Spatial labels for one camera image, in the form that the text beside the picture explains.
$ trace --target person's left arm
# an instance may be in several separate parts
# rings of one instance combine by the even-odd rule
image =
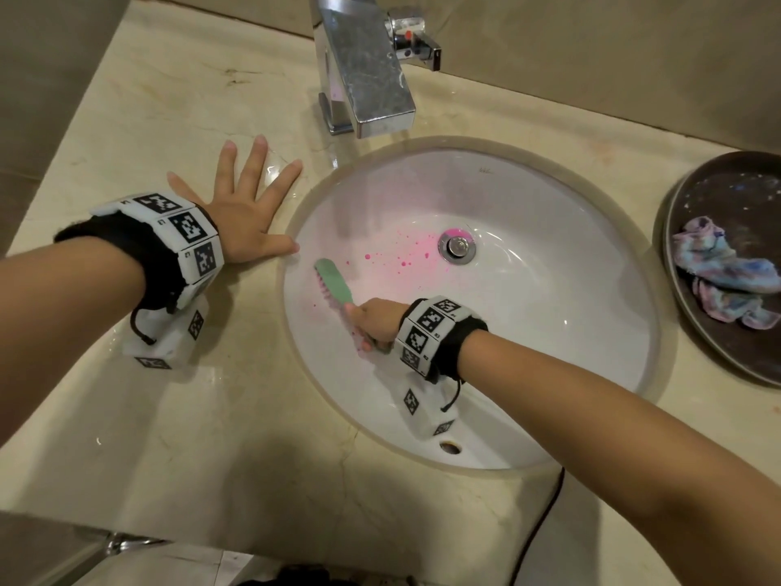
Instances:
[[[301,173],[293,161],[263,193],[258,186],[268,144],[255,139],[234,184],[236,145],[220,152],[212,203],[205,204],[173,173],[180,196],[201,205],[220,231],[226,262],[298,251],[292,238],[267,234]],[[0,445],[46,398],[70,367],[142,299],[141,265],[95,237],[73,238],[0,261]]]

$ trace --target sink basin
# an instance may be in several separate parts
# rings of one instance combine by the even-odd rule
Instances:
[[[440,253],[452,229],[472,236],[466,264]],[[403,402],[415,374],[358,349],[319,287],[318,258],[334,260],[356,303],[445,295],[493,333],[630,391],[653,396],[669,377],[672,306],[648,242],[593,185],[518,148],[462,137],[386,147],[316,186],[288,233],[301,252],[280,264],[284,311],[310,377],[352,423],[415,457],[471,469],[550,460],[470,385],[449,430],[415,433]]]

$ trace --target wristband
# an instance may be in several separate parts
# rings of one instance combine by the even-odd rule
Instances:
[[[135,195],[92,210],[55,242],[96,236],[138,261],[146,292],[138,309],[174,313],[190,304],[224,264],[220,237],[204,209],[171,193]]]
[[[443,374],[460,383],[458,354],[466,337],[477,329],[488,330],[488,325],[469,308],[444,296],[421,298],[402,318],[395,350],[427,381],[435,383]]]

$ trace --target brown plate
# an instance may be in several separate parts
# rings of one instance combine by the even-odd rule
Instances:
[[[781,271],[781,156],[730,152],[696,168],[674,190],[665,220],[665,264],[678,303],[705,340],[744,372],[781,386],[781,324],[764,331],[710,318],[691,291],[692,276],[672,260],[672,236],[708,216],[738,256],[766,258]],[[781,313],[781,295],[764,300]]]

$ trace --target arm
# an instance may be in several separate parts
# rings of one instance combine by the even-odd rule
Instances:
[[[298,251],[289,236],[266,232],[301,161],[286,166],[256,199],[267,151],[266,139],[256,138],[234,187],[237,148],[226,142],[208,205],[169,173],[174,191],[209,212],[226,262]],[[145,289],[142,267],[98,238],[74,238],[0,261],[0,446],[90,345],[135,308]]]
[[[406,308],[373,299],[348,312],[392,341]],[[737,456],[609,380],[486,331],[466,338],[458,373],[631,522],[682,583],[779,582],[781,489]]]

